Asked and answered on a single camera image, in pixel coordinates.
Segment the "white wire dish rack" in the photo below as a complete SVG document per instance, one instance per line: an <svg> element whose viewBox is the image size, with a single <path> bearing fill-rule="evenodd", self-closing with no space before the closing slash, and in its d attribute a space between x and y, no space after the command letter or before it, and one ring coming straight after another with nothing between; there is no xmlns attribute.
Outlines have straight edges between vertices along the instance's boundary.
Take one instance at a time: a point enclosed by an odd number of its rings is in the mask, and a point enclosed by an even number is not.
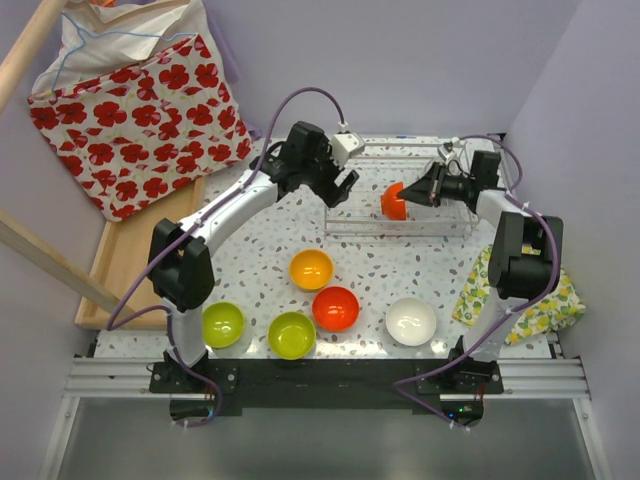
<svg viewBox="0 0 640 480"><path fill-rule="evenodd" d="M380 197L393 183L412 184L425 165L438 160L442 139L433 136L367 137L364 151L347 164L359 179L347 201L324 213L324 233L344 242L400 242L404 239L466 239L479 220L460 201L444 200L437 208L406 202L406 221L381 212Z"/></svg>

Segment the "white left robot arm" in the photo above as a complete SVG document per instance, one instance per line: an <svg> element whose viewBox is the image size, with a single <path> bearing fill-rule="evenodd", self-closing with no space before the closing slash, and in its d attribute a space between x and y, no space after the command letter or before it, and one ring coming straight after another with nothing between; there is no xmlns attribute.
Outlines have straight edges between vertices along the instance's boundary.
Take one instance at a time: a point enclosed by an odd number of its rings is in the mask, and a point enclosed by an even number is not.
<svg viewBox="0 0 640 480"><path fill-rule="evenodd" d="M212 258L241 226L301 186L334 208L347 200L359 176L346 163L363 153L364 140L354 132L325 132L299 121L287 138L264 147L242 176L215 201L195 213L153 230L147 274L154 293L169 309L169 354L178 361L173 382L185 392L200 390L207 368L203 304L214 284Z"/></svg>

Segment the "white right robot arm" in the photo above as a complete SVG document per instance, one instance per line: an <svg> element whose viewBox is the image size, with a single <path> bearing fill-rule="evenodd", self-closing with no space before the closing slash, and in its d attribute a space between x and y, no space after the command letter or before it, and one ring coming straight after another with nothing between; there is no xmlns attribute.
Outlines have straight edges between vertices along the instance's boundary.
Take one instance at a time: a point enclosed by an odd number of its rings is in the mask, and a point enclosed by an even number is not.
<svg viewBox="0 0 640 480"><path fill-rule="evenodd" d="M538 214L498 186L499 154L476 151L467 174L451 173L453 160L433 162L398 197L429 207L438 207L443 200L460 201L495 228L488 262L489 294L479 317L450 350L446 364L411 379L445 383L466 393L492 376L519 314L557 286L563 221Z"/></svg>

